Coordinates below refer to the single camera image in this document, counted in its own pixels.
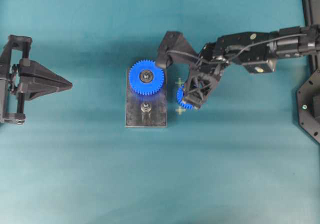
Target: blue gear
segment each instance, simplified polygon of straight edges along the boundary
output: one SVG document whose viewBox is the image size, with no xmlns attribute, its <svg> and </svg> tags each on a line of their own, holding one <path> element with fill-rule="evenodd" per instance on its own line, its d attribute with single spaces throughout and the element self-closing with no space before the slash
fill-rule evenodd
<svg viewBox="0 0 320 224">
<path fill-rule="evenodd" d="M 183 85 L 181 85 L 178 89 L 178 91 L 176 92 L 176 100 L 178 101 L 179 105 L 181 105 L 182 107 L 186 108 L 186 109 L 192 109 L 194 106 L 192 104 L 189 103 L 183 103 L 182 102 L 182 98 L 184 96 L 184 91 L 183 91 Z"/>
<path fill-rule="evenodd" d="M 150 70 L 153 79 L 149 83 L 144 83 L 140 79 L 140 73 L 143 70 Z M 140 60 L 130 69 L 129 82 L 135 92 L 141 95 L 152 95 L 158 92 L 165 81 L 164 71 L 156 66 L 155 61 Z"/>
</svg>

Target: screw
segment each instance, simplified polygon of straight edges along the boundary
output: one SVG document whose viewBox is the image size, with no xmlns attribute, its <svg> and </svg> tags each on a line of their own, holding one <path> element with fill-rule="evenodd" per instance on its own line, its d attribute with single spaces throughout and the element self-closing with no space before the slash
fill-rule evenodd
<svg viewBox="0 0 320 224">
<path fill-rule="evenodd" d="M 254 40 L 256 37 L 257 37 L 256 34 L 252 34 L 252 35 L 250 36 L 250 39 L 251 39 L 251 40 Z"/>
</svg>

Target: metal plate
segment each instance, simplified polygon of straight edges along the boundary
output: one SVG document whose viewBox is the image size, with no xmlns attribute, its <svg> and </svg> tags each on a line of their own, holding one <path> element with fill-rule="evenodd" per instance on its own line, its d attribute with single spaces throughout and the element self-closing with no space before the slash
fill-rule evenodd
<svg viewBox="0 0 320 224">
<path fill-rule="evenodd" d="M 313 95 L 320 90 L 320 70 L 316 70 L 309 79 L 298 89 L 297 104 L 299 112 L 299 125 L 320 143 L 320 124 L 312 113 Z"/>
<path fill-rule="evenodd" d="M 164 71 L 163 87 L 154 95 L 143 96 L 137 94 L 130 86 L 129 71 L 126 73 L 126 101 L 125 101 L 125 124 L 126 127 L 166 127 L 167 120 L 167 73 Z M 151 104 L 151 111 L 143 113 L 141 104 Z"/>
</svg>

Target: black cable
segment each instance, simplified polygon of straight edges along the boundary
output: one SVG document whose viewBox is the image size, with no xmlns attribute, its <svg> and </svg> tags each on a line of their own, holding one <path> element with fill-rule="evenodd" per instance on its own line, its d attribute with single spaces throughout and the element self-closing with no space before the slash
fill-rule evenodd
<svg viewBox="0 0 320 224">
<path fill-rule="evenodd" d="M 205 59 L 202 59 L 202 58 L 199 58 L 198 56 L 196 55 L 192 55 L 192 54 L 189 54 L 187 52 L 183 52 L 183 51 L 179 51 L 179 50 L 168 50 L 166 53 L 173 53 L 173 54 L 179 54 L 179 55 L 185 55 L 185 56 L 189 56 L 191 58 L 194 58 L 198 61 L 201 61 L 201 62 L 204 62 L 206 64 L 210 64 L 209 61 L 205 60 Z"/>
<path fill-rule="evenodd" d="M 293 38 L 293 37 L 298 37 L 298 36 L 305 36 L 306 34 L 294 34 L 294 35 L 287 35 L 287 36 L 282 36 L 282 37 L 277 37 L 274 39 L 270 39 L 270 40 L 264 40 L 258 43 L 254 43 L 254 44 L 250 44 L 245 46 L 243 49 L 241 49 L 235 56 L 231 57 L 228 59 L 228 61 L 235 59 L 236 57 L 238 57 L 240 54 L 242 54 L 246 49 L 257 46 L 257 45 L 263 45 L 263 44 L 267 44 L 273 41 L 277 41 L 277 40 L 283 40 L 283 39 L 287 39 L 287 38 Z"/>
<path fill-rule="evenodd" d="M 248 49 L 248 48 L 251 48 L 251 47 L 254 47 L 254 46 L 257 46 L 257 45 L 267 44 L 267 43 L 270 43 L 270 42 L 273 42 L 273 41 L 278 41 L 278 40 L 283 40 L 283 39 L 293 38 L 293 37 L 299 37 L 299 36 L 306 36 L 306 34 L 287 35 L 287 36 L 277 37 L 277 38 L 274 38 L 274 39 L 264 40 L 264 41 L 260 41 L 260 42 L 254 43 L 254 44 L 247 45 L 247 46 L 243 47 L 235 56 L 227 59 L 227 61 L 231 61 L 231 60 L 235 59 L 236 57 L 238 57 L 239 55 L 241 55 L 241 54 L 242 54 L 246 49 Z M 173 53 L 173 54 L 185 55 L 185 56 L 194 58 L 194 59 L 196 59 L 196 60 L 198 60 L 198 61 L 201 61 L 201 62 L 203 62 L 203 63 L 212 64 L 212 62 L 207 61 L 207 60 L 202 59 L 202 58 L 199 58 L 199 57 L 196 56 L 196 55 L 192 55 L 192 54 L 189 54 L 189 53 L 187 53 L 187 52 L 183 52 L 183 51 L 179 51 L 179 50 L 168 50 L 166 53 Z"/>
</svg>

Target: teal background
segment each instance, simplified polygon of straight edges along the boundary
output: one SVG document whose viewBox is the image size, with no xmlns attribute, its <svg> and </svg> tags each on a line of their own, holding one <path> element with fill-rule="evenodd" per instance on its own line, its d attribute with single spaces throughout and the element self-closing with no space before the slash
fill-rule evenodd
<svg viewBox="0 0 320 224">
<path fill-rule="evenodd" d="M 126 68 L 155 59 L 167 30 L 199 51 L 303 26 L 302 0 L 0 0 L 0 16 L 2 46 L 31 36 L 30 58 L 74 85 L 27 102 L 25 125 L 0 126 L 1 224 L 320 222 L 319 147 L 297 125 L 306 58 L 265 75 L 232 65 L 181 116 L 175 81 L 188 71 L 176 64 L 168 127 L 124 127 Z"/>
</svg>

